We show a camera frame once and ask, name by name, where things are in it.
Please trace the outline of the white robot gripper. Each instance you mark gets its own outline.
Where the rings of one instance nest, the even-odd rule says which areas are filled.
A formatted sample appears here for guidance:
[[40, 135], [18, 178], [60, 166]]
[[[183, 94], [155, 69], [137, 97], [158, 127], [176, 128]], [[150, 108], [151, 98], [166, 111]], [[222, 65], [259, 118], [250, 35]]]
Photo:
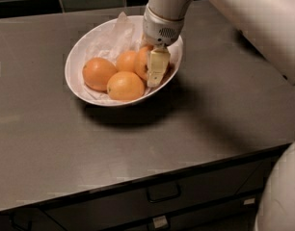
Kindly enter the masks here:
[[159, 86], [165, 76], [171, 58], [166, 46], [178, 40], [183, 25], [184, 19], [162, 18], [146, 6], [140, 47], [159, 45], [147, 53], [147, 85], [150, 88]]

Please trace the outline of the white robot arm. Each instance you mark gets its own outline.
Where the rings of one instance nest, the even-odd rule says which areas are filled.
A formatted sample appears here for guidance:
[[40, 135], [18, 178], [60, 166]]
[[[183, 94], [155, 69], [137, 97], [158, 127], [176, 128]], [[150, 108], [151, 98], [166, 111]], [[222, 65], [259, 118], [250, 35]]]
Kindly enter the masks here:
[[[147, 85], [159, 85], [167, 47], [183, 28], [193, 0], [148, 0], [144, 13]], [[295, 87], [295, 0], [208, 0]], [[295, 142], [276, 162], [255, 216], [254, 231], [295, 231]]]

